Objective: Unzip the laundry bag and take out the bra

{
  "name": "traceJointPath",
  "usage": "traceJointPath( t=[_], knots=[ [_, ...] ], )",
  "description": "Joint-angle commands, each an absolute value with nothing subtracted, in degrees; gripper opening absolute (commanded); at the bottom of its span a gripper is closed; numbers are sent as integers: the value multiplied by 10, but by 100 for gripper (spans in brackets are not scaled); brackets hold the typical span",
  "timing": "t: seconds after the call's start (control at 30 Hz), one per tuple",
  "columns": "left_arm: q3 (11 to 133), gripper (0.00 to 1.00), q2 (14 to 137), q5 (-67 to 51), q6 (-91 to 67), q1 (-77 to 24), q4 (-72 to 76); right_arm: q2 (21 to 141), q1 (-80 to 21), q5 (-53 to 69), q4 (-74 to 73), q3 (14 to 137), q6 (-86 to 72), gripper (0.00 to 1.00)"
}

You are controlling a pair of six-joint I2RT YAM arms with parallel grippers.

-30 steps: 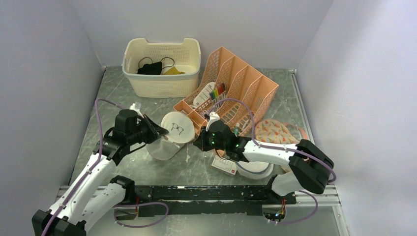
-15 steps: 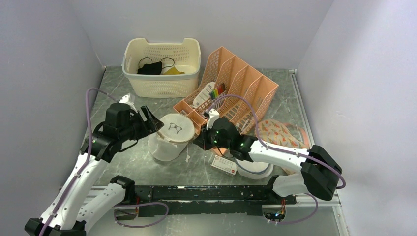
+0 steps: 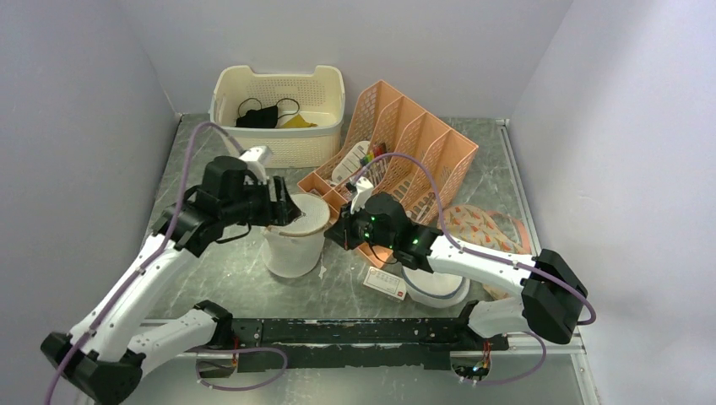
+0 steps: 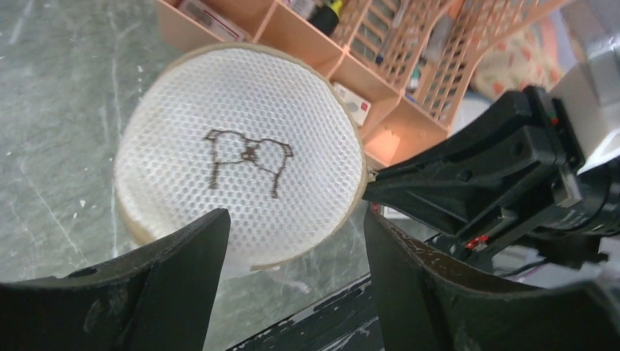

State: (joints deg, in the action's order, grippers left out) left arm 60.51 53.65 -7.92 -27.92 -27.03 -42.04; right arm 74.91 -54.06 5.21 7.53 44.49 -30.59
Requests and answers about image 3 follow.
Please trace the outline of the white mesh laundry bag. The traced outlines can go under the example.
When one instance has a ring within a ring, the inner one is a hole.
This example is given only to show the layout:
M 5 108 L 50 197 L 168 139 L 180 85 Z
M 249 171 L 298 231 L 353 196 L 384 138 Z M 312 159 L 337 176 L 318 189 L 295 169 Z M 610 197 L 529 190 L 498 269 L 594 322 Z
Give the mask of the white mesh laundry bag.
M 298 193 L 291 198 L 301 210 L 300 217 L 286 226 L 265 228 L 260 248 L 265 267 L 282 278 L 299 278 L 317 265 L 330 219 L 329 206 L 321 197 Z

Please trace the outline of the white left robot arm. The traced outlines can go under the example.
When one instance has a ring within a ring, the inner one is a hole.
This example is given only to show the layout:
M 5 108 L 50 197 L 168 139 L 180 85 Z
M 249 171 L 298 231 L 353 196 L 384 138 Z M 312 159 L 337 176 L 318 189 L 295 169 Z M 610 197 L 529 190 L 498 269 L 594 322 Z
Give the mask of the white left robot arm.
M 232 314 L 211 301 L 150 332 L 139 326 L 177 275 L 193 266 L 225 229 L 287 225 L 301 216 L 285 180 L 257 162 L 220 156 L 196 186 L 181 185 L 120 280 L 69 332 L 51 332 L 41 352 L 65 379 L 101 404 L 126 400 L 152 370 L 194 348 L 235 348 Z

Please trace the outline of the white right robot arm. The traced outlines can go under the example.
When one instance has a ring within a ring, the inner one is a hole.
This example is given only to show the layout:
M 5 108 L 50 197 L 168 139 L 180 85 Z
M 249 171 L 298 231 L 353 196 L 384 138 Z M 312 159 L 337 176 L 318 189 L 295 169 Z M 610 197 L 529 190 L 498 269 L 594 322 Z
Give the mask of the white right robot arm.
M 504 300 L 468 305 L 467 319 L 455 328 L 466 349 L 508 332 L 570 343 L 587 305 L 587 289 L 559 253 L 544 249 L 537 256 L 520 255 L 455 240 L 409 219 L 385 192 L 369 197 L 358 210 L 346 203 L 324 235 L 346 250 L 362 244 L 385 247 L 408 269 L 459 276 L 506 292 Z

